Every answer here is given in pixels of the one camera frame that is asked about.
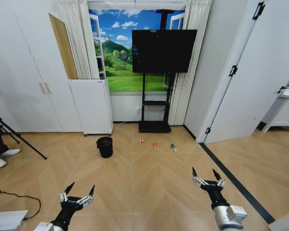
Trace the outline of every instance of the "cabinet handle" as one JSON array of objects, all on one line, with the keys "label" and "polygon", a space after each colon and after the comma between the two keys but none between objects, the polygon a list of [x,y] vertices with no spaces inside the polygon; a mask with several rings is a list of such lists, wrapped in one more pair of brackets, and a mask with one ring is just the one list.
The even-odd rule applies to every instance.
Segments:
[{"label": "cabinet handle", "polygon": [[44,87],[43,87],[43,84],[42,84],[41,82],[39,83],[39,86],[40,86],[42,92],[43,92],[44,94],[46,94],[46,91],[45,91],[45,89],[44,89]]},{"label": "cabinet handle", "polygon": [[44,84],[45,84],[45,87],[46,87],[46,90],[48,91],[48,93],[51,94],[52,92],[50,91],[48,84],[46,82],[44,82]]}]

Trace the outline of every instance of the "green hill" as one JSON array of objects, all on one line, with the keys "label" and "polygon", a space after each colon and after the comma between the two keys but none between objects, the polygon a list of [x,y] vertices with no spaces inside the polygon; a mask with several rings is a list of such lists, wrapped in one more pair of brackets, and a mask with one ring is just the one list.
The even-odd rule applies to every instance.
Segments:
[{"label": "green hill", "polygon": [[112,53],[114,50],[117,50],[119,52],[121,52],[121,50],[124,50],[126,51],[128,56],[131,54],[131,51],[129,49],[110,40],[103,42],[102,47],[104,51],[105,49],[108,49],[109,53]]}]

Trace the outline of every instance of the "landscape wallpaper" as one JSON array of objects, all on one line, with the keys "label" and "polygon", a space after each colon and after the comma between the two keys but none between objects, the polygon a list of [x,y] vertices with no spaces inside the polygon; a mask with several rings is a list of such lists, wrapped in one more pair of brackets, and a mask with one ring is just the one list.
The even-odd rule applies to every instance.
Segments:
[{"label": "landscape wallpaper", "polygon": [[[169,29],[171,16],[183,12],[168,14],[166,28]],[[142,91],[143,74],[132,72],[131,31],[158,30],[161,14],[155,10],[89,10],[89,13],[98,16],[110,91]],[[174,28],[178,23],[178,20],[174,22]],[[96,35],[97,25],[92,19],[91,25]],[[98,41],[94,44],[96,55],[100,55]],[[147,76],[146,91],[166,91],[163,73],[148,73]]]}]

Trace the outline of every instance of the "painted window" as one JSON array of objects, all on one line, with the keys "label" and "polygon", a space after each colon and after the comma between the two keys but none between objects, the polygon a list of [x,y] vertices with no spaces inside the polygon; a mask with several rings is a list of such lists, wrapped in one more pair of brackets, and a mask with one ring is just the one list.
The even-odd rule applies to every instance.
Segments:
[{"label": "painted window", "polygon": [[[111,92],[142,91],[143,74],[132,72],[131,31],[158,30],[161,14],[154,10],[89,10],[89,13],[100,77],[108,78]],[[182,29],[183,13],[168,14],[166,28]],[[146,91],[167,90],[163,73],[147,76]]]}]

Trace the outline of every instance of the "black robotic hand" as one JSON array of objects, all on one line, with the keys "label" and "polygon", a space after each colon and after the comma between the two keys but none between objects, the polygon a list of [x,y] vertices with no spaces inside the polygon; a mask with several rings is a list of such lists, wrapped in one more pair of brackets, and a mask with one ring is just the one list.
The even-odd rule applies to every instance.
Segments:
[{"label": "black robotic hand", "polygon": [[64,231],[68,230],[69,223],[74,213],[82,210],[93,201],[95,185],[92,187],[88,196],[83,198],[74,196],[67,197],[66,195],[72,189],[74,184],[75,182],[69,185],[64,192],[60,193],[60,204],[62,209],[56,219],[51,222],[54,226],[58,226]]},{"label": "black robotic hand", "polygon": [[212,201],[211,208],[214,209],[217,206],[229,206],[227,203],[226,199],[223,198],[223,195],[221,191],[224,188],[225,185],[225,180],[223,180],[214,169],[213,173],[216,177],[217,181],[212,181],[212,180],[203,180],[200,177],[197,176],[197,173],[194,169],[193,170],[193,181],[203,190],[205,190],[208,194],[209,197]]}]

